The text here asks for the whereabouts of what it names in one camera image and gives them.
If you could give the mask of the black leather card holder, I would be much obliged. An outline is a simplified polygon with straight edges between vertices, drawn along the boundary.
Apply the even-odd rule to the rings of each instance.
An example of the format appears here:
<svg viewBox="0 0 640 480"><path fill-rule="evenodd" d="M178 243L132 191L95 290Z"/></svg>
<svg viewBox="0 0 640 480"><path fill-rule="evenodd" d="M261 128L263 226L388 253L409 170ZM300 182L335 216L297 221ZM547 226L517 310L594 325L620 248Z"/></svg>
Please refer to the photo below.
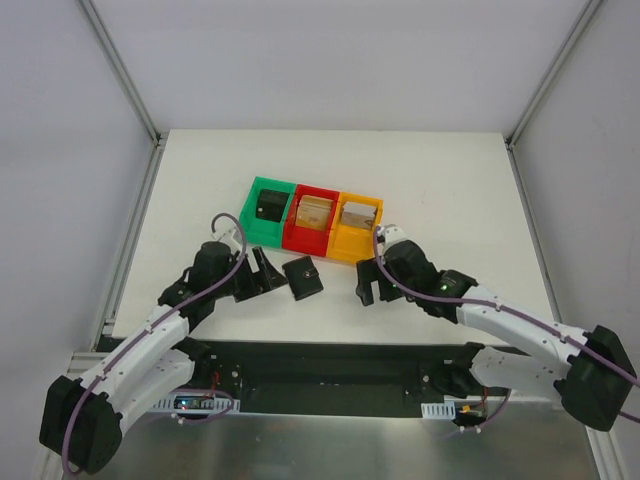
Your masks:
<svg viewBox="0 0 640 480"><path fill-rule="evenodd" d="M303 256L282 265L293 297L301 301L324 290L319 272L310 256Z"/></svg>

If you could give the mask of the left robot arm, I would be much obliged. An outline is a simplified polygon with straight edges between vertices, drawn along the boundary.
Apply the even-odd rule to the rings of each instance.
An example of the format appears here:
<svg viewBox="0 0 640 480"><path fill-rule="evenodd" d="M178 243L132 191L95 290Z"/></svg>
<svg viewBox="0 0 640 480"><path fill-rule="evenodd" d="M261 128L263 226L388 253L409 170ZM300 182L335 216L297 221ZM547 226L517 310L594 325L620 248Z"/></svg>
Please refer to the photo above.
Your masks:
<svg viewBox="0 0 640 480"><path fill-rule="evenodd" d="M95 474L156 402L183 385L204 387L211 377L211 351L192 331L213 313L217 300L241 302L287 283L261 248L253 255L256 270L240 248L204 243L136 332L80 377L60 376L52 383L41 445L79 471Z"/></svg>

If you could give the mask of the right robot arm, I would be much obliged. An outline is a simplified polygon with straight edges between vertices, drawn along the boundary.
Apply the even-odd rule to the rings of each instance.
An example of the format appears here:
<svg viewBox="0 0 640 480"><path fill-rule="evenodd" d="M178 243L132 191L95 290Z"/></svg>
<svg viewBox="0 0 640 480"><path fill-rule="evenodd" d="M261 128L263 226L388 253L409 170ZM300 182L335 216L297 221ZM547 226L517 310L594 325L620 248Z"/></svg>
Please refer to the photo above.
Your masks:
<svg viewBox="0 0 640 480"><path fill-rule="evenodd" d="M363 305L373 304L371 285L378 283L386 302L404 298L432 317L484 332L513 349L466 343L431 374L436 391L457 398L481 387L519 391L557 402L575 420L603 432L623 416L639 379L614 331L543 321L504 303L475 278L437 269L394 224L375 226L369 242L372 257L356 265Z"/></svg>

